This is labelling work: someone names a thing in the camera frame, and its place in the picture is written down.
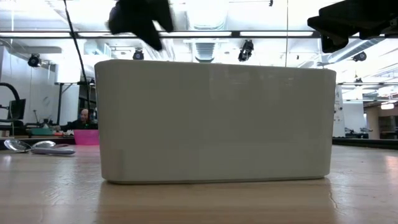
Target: computer monitor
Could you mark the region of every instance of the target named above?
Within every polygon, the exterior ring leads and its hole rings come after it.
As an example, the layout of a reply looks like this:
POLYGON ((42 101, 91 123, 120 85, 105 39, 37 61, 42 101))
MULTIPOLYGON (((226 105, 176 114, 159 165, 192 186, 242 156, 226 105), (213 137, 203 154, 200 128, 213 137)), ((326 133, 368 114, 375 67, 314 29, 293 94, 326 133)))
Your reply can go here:
POLYGON ((24 119, 26 99, 21 99, 17 103, 16 100, 10 101, 7 119, 24 119))

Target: ceiling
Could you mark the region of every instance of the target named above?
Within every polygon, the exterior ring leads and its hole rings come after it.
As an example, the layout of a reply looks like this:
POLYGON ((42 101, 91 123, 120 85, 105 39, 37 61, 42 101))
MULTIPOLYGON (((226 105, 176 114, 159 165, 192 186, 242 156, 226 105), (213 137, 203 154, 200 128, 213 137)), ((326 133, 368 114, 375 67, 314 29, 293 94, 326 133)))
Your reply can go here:
MULTIPOLYGON (((263 0, 169 0, 172 7, 174 24, 177 30, 193 30, 198 26, 216 26, 222 24, 222 30, 257 30, 267 32, 312 31, 307 26, 307 19, 318 14, 321 7, 338 2, 337 0, 275 0, 272 7, 269 1, 263 0)), ((106 21, 113 0, 74 0, 68 1, 68 10, 74 29, 79 32, 106 32, 106 21)), ((68 24, 63 1, 15 0, 0 1, 0 31, 65 31, 68 24)), ((87 54, 83 57, 86 66, 92 67, 104 57, 90 55, 93 49, 103 53, 106 44, 112 58, 132 59, 136 48, 142 48, 146 60, 174 60, 179 62, 197 62, 195 56, 198 49, 195 43, 214 43, 214 63, 238 62, 238 53, 244 39, 192 39, 189 36, 179 39, 163 39, 165 50, 155 52, 137 39, 90 39, 79 40, 80 48, 87 54)), ((323 54, 319 39, 309 38, 278 38, 252 39, 254 53, 244 62, 248 65, 288 66, 307 68, 329 68, 338 73, 338 82, 354 82, 362 78, 363 82, 398 82, 398 40, 387 39, 376 43, 367 40, 351 39, 349 46, 334 53, 323 54), (364 62, 350 60, 354 52, 366 52, 368 58, 364 62)), ((12 46, 20 54, 29 55, 33 49, 41 47, 41 57, 52 63, 59 63, 65 58, 76 56, 71 39, 18 39, 12 40, 12 46), (46 52, 46 48, 59 48, 60 52, 46 52)), ((344 85, 345 98, 356 98, 362 91, 364 97, 379 97, 377 90, 380 85, 366 85, 358 90, 358 86, 344 85)))

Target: black pole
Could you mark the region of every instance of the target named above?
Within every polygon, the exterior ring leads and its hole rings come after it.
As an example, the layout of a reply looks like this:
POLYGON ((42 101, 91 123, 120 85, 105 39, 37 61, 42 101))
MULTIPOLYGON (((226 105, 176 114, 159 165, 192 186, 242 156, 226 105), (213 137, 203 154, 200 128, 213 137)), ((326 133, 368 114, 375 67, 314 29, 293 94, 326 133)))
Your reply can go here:
POLYGON ((62 102, 62 87, 63 87, 63 83, 60 83, 60 95, 58 96, 58 115, 57 115, 57 125, 60 125, 60 117, 61 117, 61 102, 62 102))

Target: wooden table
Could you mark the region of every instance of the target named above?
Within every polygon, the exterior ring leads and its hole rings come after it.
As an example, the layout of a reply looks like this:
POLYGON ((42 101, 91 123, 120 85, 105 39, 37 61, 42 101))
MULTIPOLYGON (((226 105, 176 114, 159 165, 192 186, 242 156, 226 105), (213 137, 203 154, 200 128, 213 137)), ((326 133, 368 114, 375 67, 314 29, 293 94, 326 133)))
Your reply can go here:
POLYGON ((1 224, 398 223, 398 151, 333 147, 325 179, 112 185, 97 147, 0 152, 1 224))

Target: green object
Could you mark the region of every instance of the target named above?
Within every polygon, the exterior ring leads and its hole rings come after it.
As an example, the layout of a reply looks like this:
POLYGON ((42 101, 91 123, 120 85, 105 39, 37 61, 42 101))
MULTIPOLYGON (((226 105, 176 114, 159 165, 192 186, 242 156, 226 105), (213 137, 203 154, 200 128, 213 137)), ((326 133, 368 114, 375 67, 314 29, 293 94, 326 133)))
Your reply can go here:
POLYGON ((32 135, 53 135, 53 132, 49 128, 32 128, 32 135))

